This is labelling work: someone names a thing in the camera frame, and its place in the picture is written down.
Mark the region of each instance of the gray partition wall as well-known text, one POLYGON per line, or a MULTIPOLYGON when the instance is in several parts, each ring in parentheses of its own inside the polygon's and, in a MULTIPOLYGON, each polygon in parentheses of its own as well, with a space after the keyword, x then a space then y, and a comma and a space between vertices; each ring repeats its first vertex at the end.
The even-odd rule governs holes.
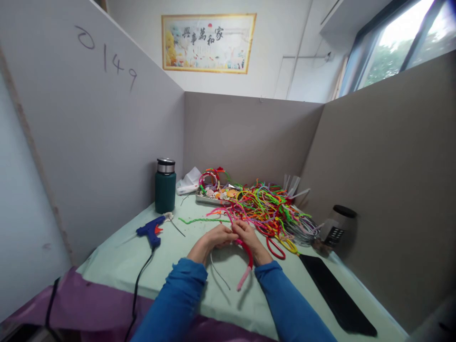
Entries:
POLYGON ((51 206, 80 264, 153 202, 156 158, 175 159, 181 176, 184 91, 90 1, 3 1, 0 41, 51 206))
POLYGON ((338 254, 412 332, 456 285, 456 52, 327 103, 302 208, 359 217, 338 254))
POLYGON ((184 173, 223 167, 251 185, 300 175, 323 104, 185 92, 184 173))

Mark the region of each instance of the green water bottle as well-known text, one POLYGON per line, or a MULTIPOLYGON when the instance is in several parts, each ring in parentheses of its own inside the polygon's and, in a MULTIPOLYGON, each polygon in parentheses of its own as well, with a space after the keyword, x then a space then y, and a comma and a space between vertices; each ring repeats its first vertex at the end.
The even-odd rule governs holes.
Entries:
POLYGON ((159 214, 174 210, 176 200, 176 162, 168 158, 157 159, 155 174, 155 211, 159 214))

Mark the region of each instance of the window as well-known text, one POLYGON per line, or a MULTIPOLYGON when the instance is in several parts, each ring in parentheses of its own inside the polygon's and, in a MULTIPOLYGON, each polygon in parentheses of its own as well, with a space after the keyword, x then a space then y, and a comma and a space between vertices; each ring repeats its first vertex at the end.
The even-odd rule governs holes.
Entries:
POLYGON ((356 36, 341 96, 456 49, 451 0, 394 0, 356 36))

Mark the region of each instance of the hand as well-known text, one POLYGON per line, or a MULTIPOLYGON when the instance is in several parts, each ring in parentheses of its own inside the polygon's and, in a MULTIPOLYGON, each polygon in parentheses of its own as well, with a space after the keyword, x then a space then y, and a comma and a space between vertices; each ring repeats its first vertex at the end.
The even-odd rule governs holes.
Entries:
POLYGON ((239 235, 234 234, 228 227, 220 224, 197 241, 187 258, 206 266, 206 258, 214 247, 221 248, 238 238, 239 235))
POLYGON ((215 228, 211 229, 202 237, 202 239, 206 240, 206 243, 209 245, 210 249, 214 247, 224 247, 238 238, 238 234, 234 234, 230 228, 222 224, 219 224, 215 228))
POLYGON ((231 228, 250 248, 253 257, 259 266, 269 264, 273 261, 272 256, 258 239, 258 236, 255 233, 255 229, 253 229, 248 223, 244 221, 235 221, 231 228))

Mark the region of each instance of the painting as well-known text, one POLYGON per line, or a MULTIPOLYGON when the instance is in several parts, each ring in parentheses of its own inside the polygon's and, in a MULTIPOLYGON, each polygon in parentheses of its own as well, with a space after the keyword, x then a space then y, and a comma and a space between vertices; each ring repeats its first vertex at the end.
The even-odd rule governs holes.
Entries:
POLYGON ((163 69, 247 74, 256 13, 162 15, 163 69))

